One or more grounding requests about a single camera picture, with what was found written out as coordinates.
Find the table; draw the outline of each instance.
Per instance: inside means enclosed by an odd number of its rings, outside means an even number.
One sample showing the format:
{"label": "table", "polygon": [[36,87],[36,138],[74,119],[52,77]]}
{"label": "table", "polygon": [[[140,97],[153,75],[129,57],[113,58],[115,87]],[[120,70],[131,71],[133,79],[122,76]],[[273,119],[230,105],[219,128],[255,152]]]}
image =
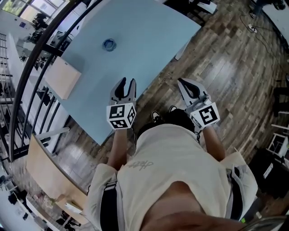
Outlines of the table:
{"label": "table", "polygon": [[[138,98],[199,29],[194,21],[155,0],[111,0],[62,55],[82,73],[69,98],[61,100],[51,91],[88,135],[102,144],[112,131],[106,121],[112,87],[123,77],[128,83],[134,78]],[[117,43],[113,52],[102,48],[107,38]]]}
{"label": "table", "polygon": [[[87,195],[62,171],[52,160],[50,154],[42,143],[32,135],[26,160],[26,168],[40,188],[51,199],[65,197],[75,205],[84,209]],[[81,224],[86,224],[87,219],[65,207],[65,200],[57,201],[56,204],[67,214]]]}
{"label": "table", "polygon": [[30,196],[26,196],[26,204],[31,209],[31,211],[35,214],[35,216],[40,217],[42,220],[46,221],[49,228],[53,231],[65,231],[60,224],[56,223]]}

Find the wooden floor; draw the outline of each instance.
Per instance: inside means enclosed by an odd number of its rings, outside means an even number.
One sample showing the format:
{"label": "wooden floor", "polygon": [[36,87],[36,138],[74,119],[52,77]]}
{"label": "wooden floor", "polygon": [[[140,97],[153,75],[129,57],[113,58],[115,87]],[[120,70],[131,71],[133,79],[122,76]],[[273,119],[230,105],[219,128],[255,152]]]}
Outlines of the wooden floor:
{"label": "wooden floor", "polygon": [[[285,82],[280,84],[275,80],[284,80],[285,73],[289,72],[288,56],[263,15],[252,22],[261,27],[257,34],[247,30],[245,25],[251,21],[247,3],[214,2],[218,11],[214,15],[203,14],[207,23],[192,38],[182,58],[172,60],[138,99],[134,130],[137,132],[150,121],[153,110],[164,113],[171,105],[184,109],[177,79],[190,78],[201,82],[217,103],[221,120],[215,128],[227,154],[237,149],[249,161],[255,154],[255,146],[267,147],[273,132],[282,132],[271,127],[271,123],[287,123],[288,116],[275,118],[271,109],[274,87],[285,86]],[[73,119],[68,121],[68,126],[71,130],[61,136],[55,160],[87,190],[97,164],[106,161],[112,137],[100,147]],[[130,133],[128,154],[133,154],[134,150]],[[23,189],[36,193],[40,189],[26,172],[24,164],[25,158],[12,164],[15,181]],[[93,228],[86,225],[80,230]]]}

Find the black strap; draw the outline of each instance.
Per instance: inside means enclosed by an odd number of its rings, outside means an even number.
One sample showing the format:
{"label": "black strap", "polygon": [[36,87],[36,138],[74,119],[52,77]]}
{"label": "black strap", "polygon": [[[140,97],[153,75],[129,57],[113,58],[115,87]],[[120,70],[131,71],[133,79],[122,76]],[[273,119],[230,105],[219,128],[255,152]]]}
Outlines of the black strap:
{"label": "black strap", "polygon": [[[239,169],[235,168],[235,174],[239,177]],[[232,192],[233,192],[233,205],[232,205],[232,213],[231,219],[239,221],[241,215],[243,213],[243,199],[241,194],[241,189],[239,184],[232,177],[232,173],[230,174],[231,183],[232,183]]]}
{"label": "black strap", "polygon": [[283,225],[280,227],[279,231],[288,231],[289,230],[289,216],[287,216],[287,219],[283,223]]}
{"label": "black strap", "polygon": [[103,191],[100,210],[102,231],[118,231],[117,190],[115,187]]}

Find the sneaker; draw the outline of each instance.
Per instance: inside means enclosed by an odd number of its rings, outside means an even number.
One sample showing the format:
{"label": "sneaker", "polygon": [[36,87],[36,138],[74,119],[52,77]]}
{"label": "sneaker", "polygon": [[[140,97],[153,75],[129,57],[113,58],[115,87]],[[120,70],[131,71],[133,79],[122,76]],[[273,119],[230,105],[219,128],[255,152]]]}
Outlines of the sneaker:
{"label": "sneaker", "polygon": [[161,120],[162,117],[161,117],[161,115],[160,115],[157,111],[153,111],[153,112],[152,112],[152,119],[153,119],[153,121],[154,121],[154,123],[155,123],[155,122],[157,122],[158,120]]}
{"label": "sneaker", "polygon": [[176,106],[171,105],[171,106],[170,106],[170,109],[168,110],[168,112],[170,113],[170,112],[172,112],[172,111],[174,111],[174,110],[176,110],[176,109],[177,109]]}
{"label": "sneaker", "polygon": [[252,18],[256,18],[256,15],[252,12],[252,13],[250,13],[250,16],[252,17]]}

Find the backpack strap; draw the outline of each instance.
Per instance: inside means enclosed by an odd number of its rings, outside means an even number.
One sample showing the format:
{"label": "backpack strap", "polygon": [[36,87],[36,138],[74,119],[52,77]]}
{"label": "backpack strap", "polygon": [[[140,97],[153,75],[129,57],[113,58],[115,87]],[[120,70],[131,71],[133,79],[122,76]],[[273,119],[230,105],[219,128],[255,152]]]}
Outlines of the backpack strap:
{"label": "backpack strap", "polygon": [[228,171],[228,180],[231,183],[231,194],[227,204],[226,218],[239,221],[243,213],[244,187],[241,181],[240,170],[234,167]]}
{"label": "backpack strap", "polygon": [[100,226],[102,231],[125,231],[122,195],[116,176],[106,184],[103,191]]}

